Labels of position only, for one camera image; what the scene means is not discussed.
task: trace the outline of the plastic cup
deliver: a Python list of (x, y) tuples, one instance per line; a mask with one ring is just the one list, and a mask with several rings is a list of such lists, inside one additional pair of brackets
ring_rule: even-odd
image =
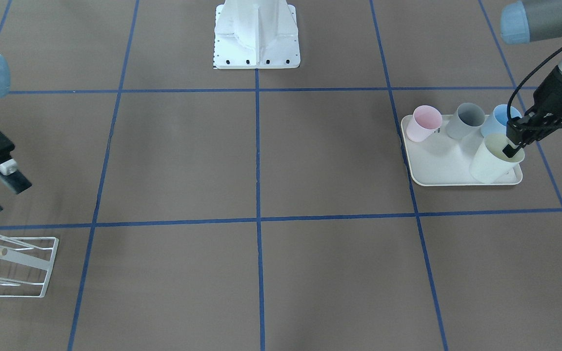
[(464, 136), (480, 128), (484, 123), (484, 111), (479, 106), (466, 102), (459, 105), (450, 122), (446, 126), (448, 136), (462, 139)]
[[(511, 106), (511, 117), (522, 117), (522, 114), (515, 107)], [(498, 105), (487, 117), (486, 122), (480, 128), (480, 133), (483, 137), (493, 133), (506, 134), (507, 120), (506, 104)]]
[(506, 157), (502, 149), (507, 144), (509, 139), (504, 134), (490, 134), (484, 138), (470, 164), (470, 174), (475, 180), (493, 183), (524, 160), (524, 149), (511, 158)]
[(435, 107), (422, 105), (413, 111), (413, 118), (406, 127), (406, 136), (414, 142), (426, 140), (442, 126), (442, 113)]

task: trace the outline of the white tray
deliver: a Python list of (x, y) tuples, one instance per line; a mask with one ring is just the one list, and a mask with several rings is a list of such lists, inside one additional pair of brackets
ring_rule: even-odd
[(483, 184), (470, 174), (470, 164), (478, 146), (482, 143), (480, 129), (454, 140), (444, 127), (450, 122), (451, 114), (443, 115), (442, 126), (423, 142), (414, 142), (406, 137), (405, 129), (412, 116), (400, 121), (404, 149), (409, 160), (413, 181), (424, 187), (445, 186), (514, 186), (522, 181), (520, 165), (510, 170), (491, 184)]

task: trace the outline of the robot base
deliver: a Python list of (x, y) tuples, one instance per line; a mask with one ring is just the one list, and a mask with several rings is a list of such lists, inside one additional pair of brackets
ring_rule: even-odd
[(285, 0), (227, 0), (216, 8), (215, 69), (301, 64), (296, 9)]

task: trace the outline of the light blue cup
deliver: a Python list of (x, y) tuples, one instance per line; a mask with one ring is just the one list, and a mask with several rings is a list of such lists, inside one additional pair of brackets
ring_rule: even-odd
[[(511, 117), (522, 117), (522, 114), (515, 107), (511, 106)], [(482, 127), (480, 127), (480, 134), (482, 134), (483, 137), (493, 133), (505, 135), (507, 120), (506, 105), (502, 104), (496, 106), (489, 117), (487, 117)]]

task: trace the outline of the floor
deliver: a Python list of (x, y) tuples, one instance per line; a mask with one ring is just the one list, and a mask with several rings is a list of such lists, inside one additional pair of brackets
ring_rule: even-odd
[(562, 131), (516, 186), (418, 186), (400, 147), (562, 44), (506, 46), (509, 1), (292, 0), (301, 67), (218, 71), (220, 0), (0, 0), (34, 184), (0, 233), (60, 238), (0, 351), (562, 350)]

